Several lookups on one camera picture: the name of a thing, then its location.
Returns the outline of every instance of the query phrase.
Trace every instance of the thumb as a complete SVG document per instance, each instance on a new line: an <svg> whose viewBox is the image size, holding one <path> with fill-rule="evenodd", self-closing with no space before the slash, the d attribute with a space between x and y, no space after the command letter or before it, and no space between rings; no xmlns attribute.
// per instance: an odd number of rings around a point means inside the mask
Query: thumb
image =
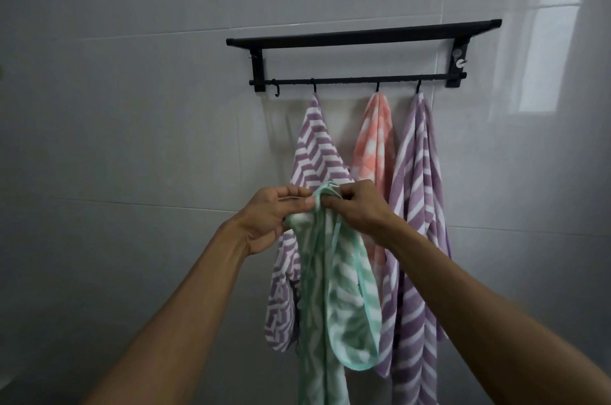
<svg viewBox="0 0 611 405"><path fill-rule="evenodd" d="M321 196L320 203L323 205L323 207L332 209L335 212L338 212L340 215L346 214L350 207L350 201L332 195Z"/></svg>
<svg viewBox="0 0 611 405"><path fill-rule="evenodd" d="M276 210L285 217L290 214L298 214L300 212L308 212L316 204L313 196L302 199L286 199L276 203Z"/></svg>

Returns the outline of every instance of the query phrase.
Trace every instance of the forearm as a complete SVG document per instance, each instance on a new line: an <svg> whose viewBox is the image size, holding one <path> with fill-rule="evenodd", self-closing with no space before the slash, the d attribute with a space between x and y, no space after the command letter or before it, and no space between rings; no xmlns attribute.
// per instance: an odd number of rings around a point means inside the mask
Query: forearm
<svg viewBox="0 0 611 405"><path fill-rule="evenodd" d="M470 277L403 220L384 246L499 404L611 404L611 381L583 354Z"/></svg>
<svg viewBox="0 0 611 405"><path fill-rule="evenodd" d="M223 225L85 404L186 403L246 254L240 235Z"/></svg>

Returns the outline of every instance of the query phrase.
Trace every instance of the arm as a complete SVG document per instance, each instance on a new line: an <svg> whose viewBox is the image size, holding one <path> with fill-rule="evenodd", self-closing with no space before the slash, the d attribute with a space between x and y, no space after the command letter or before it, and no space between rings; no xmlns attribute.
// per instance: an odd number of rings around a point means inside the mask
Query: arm
<svg viewBox="0 0 611 405"><path fill-rule="evenodd" d="M187 403L244 259L276 241L286 215L311 209L310 194L293 185L264 188L221 225L181 285L84 404Z"/></svg>
<svg viewBox="0 0 611 405"><path fill-rule="evenodd" d="M611 404L611 380L581 352L489 290L393 214L369 180L327 196L390 250L497 404Z"/></svg>

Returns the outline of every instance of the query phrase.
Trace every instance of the white tiled wall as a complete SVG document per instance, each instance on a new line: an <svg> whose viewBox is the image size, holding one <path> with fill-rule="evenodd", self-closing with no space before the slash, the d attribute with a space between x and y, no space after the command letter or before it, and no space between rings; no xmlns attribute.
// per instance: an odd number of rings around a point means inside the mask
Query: white tiled wall
<svg viewBox="0 0 611 405"><path fill-rule="evenodd" d="M288 179L311 88L256 96L228 37L502 18L434 103L453 255L611 373L611 0L0 0L0 370L78 397L223 220ZM270 77L434 73L444 42L267 52ZM347 162L373 85L320 87ZM402 128L414 87L382 85ZM243 269L195 403L293 403ZM351 375L356 404L387 383ZM456 351L439 401L486 404Z"/></svg>

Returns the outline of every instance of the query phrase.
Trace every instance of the left hand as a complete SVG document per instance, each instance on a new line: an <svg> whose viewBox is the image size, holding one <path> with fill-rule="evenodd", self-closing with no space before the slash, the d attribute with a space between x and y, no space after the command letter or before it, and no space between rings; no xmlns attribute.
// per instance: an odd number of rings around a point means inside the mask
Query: left hand
<svg viewBox="0 0 611 405"><path fill-rule="evenodd" d="M308 188L295 185L262 188L228 223L244 236L248 254L258 254L287 230L283 224L284 217L306 212L314 204Z"/></svg>

